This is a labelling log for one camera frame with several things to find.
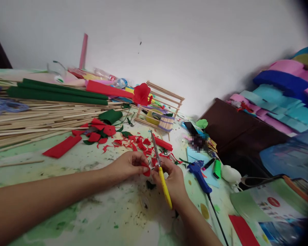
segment paint-stained table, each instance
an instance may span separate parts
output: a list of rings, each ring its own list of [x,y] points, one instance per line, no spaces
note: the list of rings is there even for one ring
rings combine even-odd
[[[176,122],[170,133],[173,154],[176,158],[187,160],[187,144],[182,137],[187,132],[179,125],[181,121]],[[133,135],[138,135],[137,132],[140,132],[143,137],[150,137],[150,127],[138,122],[133,124],[134,127],[124,124],[125,131]],[[108,148],[107,152],[103,153],[103,147],[98,149],[96,145],[85,145],[81,141],[60,159],[42,155],[48,148],[70,135],[66,133],[1,152],[0,163],[33,160],[44,160],[44,162],[0,168],[0,187],[100,169],[128,151],[124,147],[119,147]],[[120,133],[117,133],[107,144],[111,145],[115,139],[121,138]],[[163,135],[163,139],[168,141],[168,136]],[[183,165],[180,167],[184,172],[189,197],[225,245],[207,196],[192,174],[186,172]],[[176,218],[174,211],[169,210],[164,195],[157,188],[147,189],[147,180],[152,182],[151,177],[135,176],[106,192],[84,199],[34,227],[10,245],[184,245],[182,220],[180,217]],[[228,214],[237,215],[229,199],[233,191],[224,180],[221,179],[219,182],[219,189],[212,187],[211,197],[229,245],[232,246],[232,225]],[[261,246],[270,245],[258,223],[249,225]],[[236,233],[234,233],[234,245],[241,246]]]

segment yellow scissors handle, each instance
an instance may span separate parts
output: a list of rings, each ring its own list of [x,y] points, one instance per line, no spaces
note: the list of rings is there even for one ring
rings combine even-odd
[[[167,184],[165,183],[162,167],[159,167],[158,174],[160,175],[160,178],[161,178],[165,200],[167,201],[167,204],[169,205],[170,209],[172,209],[172,202],[171,202],[171,198],[170,198],[170,195],[169,195]]]

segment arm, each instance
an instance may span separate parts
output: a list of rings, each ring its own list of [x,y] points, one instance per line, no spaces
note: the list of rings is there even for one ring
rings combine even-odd
[[[169,190],[172,206],[178,211],[190,245],[222,246],[202,214],[187,195],[182,170],[167,158],[161,160],[162,169],[169,174],[166,184]],[[157,166],[152,171],[155,183],[162,189]]]
[[[141,162],[148,164],[143,153],[126,152],[99,170],[0,188],[0,245],[75,202],[148,171]]]

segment right hand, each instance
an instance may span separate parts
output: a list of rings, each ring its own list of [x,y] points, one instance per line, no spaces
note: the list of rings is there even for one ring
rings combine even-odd
[[[188,194],[185,188],[184,176],[183,176],[182,170],[180,167],[178,167],[170,159],[167,159],[167,158],[161,158],[161,166],[162,166],[163,172],[169,174],[165,182],[168,187],[172,206],[173,208],[178,210],[182,207],[183,204],[185,204],[187,200],[189,200],[189,197],[188,197]],[[152,176],[153,176],[154,182],[157,184],[159,189],[163,190],[161,179],[158,174],[158,166],[155,166],[154,170],[152,170]]]

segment blue glue gun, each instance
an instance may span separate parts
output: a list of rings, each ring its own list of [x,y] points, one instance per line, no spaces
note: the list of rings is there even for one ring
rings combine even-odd
[[[203,161],[196,161],[192,164],[188,165],[189,172],[193,173],[200,184],[202,190],[209,194],[212,192],[212,189],[209,187],[209,185],[205,182],[204,177],[202,175],[201,167],[203,166]]]

